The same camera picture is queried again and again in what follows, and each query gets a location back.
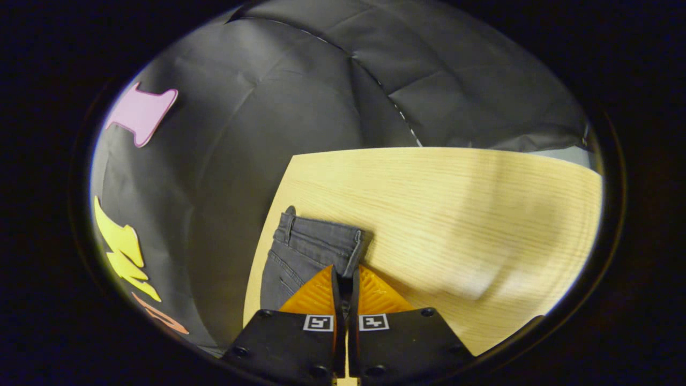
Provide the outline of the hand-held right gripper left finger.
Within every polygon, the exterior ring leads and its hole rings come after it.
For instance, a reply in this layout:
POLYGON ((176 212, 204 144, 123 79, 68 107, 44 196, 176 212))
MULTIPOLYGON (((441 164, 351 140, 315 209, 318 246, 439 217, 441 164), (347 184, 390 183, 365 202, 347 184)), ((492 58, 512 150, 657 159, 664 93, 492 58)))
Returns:
POLYGON ((265 383, 336 385, 345 376, 345 316, 334 266, 281 308, 258 310, 222 359, 265 383))

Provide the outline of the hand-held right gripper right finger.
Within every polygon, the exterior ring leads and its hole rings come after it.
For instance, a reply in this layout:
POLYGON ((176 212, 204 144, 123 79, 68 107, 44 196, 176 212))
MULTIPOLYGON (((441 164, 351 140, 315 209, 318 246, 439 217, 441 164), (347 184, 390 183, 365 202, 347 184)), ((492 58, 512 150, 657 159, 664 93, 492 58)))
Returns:
POLYGON ((348 375, 359 385, 429 385, 475 356, 434 307, 416 308, 369 268, 353 274, 348 375))

